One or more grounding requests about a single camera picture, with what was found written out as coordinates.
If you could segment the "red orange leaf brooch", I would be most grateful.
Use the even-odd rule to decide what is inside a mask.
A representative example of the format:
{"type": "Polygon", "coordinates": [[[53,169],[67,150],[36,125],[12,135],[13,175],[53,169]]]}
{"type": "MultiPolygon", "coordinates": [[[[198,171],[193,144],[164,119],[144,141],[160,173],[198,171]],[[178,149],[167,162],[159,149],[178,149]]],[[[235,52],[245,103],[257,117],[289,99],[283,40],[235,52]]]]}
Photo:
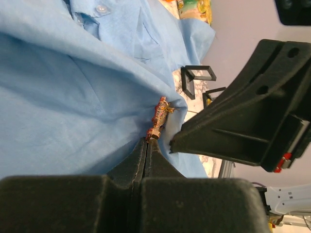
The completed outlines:
{"type": "Polygon", "coordinates": [[[173,113],[175,111],[174,107],[170,106],[167,102],[166,97],[162,96],[155,106],[155,113],[152,117],[153,126],[147,131],[146,141],[149,142],[151,139],[159,139],[161,134],[161,129],[163,128],[168,113],[173,113]]]}

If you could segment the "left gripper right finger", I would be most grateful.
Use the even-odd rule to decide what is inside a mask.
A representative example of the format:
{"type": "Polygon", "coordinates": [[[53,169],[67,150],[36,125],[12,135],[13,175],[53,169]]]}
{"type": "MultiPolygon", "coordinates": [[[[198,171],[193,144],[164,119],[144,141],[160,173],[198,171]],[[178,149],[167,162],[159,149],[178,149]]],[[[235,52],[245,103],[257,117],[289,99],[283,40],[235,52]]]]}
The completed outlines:
{"type": "Polygon", "coordinates": [[[140,190],[142,233],[267,233],[257,189],[241,179],[189,179],[148,145],[140,190]]]}

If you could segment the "light blue button shirt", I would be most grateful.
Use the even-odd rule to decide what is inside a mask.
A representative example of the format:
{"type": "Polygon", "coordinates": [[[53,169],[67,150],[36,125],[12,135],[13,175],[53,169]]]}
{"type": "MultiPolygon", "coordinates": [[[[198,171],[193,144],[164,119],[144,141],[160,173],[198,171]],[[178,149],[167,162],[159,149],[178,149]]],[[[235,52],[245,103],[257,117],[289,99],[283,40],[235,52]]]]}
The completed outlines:
{"type": "Polygon", "coordinates": [[[184,176],[197,155],[170,153],[187,104],[173,72],[199,65],[215,31],[157,0],[0,3],[0,175],[105,174],[152,126],[162,96],[176,111],[159,143],[184,176]]]}

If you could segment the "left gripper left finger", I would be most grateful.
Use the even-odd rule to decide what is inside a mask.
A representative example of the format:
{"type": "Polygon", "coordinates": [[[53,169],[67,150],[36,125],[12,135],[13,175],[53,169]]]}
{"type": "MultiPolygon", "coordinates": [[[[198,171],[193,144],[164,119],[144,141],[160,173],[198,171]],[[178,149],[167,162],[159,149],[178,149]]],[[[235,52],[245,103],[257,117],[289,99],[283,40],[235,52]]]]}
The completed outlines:
{"type": "Polygon", "coordinates": [[[3,233],[134,233],[147,144],[105,175],[11,176],[0,182],[3,233]]]}

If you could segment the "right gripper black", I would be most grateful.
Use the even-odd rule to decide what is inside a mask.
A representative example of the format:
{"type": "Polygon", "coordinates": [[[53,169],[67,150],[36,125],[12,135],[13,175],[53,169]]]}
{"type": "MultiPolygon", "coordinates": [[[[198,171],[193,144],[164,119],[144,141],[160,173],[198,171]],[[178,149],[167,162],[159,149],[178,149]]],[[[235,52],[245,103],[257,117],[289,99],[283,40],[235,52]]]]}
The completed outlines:
{"type": "Polygon", "coordinates": [[[171,152],[279,173],[311,141],[311,45],[263,39],[235,80],[182,125],[171,152]]]}

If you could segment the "black brooch box yellow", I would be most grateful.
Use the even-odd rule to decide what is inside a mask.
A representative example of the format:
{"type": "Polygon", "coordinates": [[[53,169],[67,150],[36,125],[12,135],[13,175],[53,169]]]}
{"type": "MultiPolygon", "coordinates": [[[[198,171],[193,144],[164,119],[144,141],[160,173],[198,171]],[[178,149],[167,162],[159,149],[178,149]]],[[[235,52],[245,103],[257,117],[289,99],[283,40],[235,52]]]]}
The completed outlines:
{"type": "Polygon", "coordinates": [[[222,92],[226,90],[226,87],[215,88],[207,90],[202,94],[203,108],[207,108],[222,92]]]}

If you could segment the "black brooch box red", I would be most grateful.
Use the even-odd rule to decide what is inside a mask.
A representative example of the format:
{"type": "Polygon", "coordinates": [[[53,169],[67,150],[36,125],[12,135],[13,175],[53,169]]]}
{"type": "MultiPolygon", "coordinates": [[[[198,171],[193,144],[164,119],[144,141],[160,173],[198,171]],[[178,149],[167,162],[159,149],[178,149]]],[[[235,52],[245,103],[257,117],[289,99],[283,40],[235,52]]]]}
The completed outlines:
{"type": "Polygon", "coordinates": [[[181,67],[182,90],[188,98],[195,99],[194,81],[216,81],[217,77],[211,66],[181,67]]]}

